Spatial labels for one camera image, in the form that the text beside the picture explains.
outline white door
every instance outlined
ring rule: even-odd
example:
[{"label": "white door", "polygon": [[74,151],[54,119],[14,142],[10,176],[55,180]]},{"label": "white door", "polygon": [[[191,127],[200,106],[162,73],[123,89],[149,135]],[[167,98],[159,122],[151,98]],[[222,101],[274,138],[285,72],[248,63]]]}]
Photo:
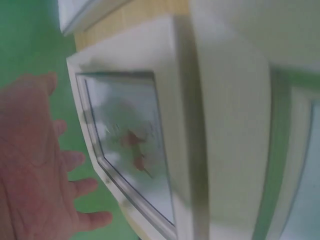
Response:
[{"label": "white door", "polygon": [[190,5],[210,239],[320,239],[320,1]]}]

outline white cabinet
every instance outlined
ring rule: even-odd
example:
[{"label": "white cabinet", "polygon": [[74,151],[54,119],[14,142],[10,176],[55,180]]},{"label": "white cabinet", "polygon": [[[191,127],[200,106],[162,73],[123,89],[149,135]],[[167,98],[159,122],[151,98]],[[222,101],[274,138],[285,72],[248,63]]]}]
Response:
[{"label": "white cabinet", "polygon": [[317,141],[311,123],[320,83],[320,2],[192,0],[190,7],[210,239],[319,239],[319,196],[311,192],[320,184],[312,177],[318,165],[308,156]]},{"label": "white cabinet", "polygon": [[143,240],[319,239],[320,2],[190,10],[67,59],[94,169]]}]

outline finger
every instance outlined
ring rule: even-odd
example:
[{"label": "finger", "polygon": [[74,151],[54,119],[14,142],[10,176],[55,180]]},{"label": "finger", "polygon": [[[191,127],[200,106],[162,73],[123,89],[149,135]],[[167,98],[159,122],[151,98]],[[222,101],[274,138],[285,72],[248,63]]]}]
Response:
[{"label": "finger", "polygon": [[64,120],[55,120],[53,122],[53,129],[55,134],[60,137],[67,130],[67,123]]},{"label": "finger", "polygon": [[38,75],[35,80],[40,84],[48,95],[51,95],[57,87],[57,74],[55,72],[50,72],[48,74]]},{"label": "finger", "polygon": [[92,193],[98,187],[98,182],[94,178],[85,178],[77,181],[70,181],[70,191],[74,198],[78,198]]},{"label": "finger", "polygon": [[86,160],[85,155],[79,151],[62,151],[61,156],[68,172],[71,172],[76,167],[81,166]]},{"label": "finger", "polygon": [[108,211],[93,213],[77,212],[79,225],[77,232],[87,232],[98,228],[105,227],[112,222],[112,214]]}]

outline glass pane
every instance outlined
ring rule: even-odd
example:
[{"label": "glass pane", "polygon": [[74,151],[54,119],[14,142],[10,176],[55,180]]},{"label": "glass pane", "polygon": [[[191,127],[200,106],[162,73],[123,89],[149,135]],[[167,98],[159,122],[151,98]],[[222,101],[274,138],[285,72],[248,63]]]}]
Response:
[{"label": "glass pane", "polygon": [[88,76],[85,81],[105,160],[173,224],[154,79],[124,73]]},{"label": "glass pane", "polygon": [[289,218],[280,240],[320,239],[320,104],[312,106],[305,165]]}]

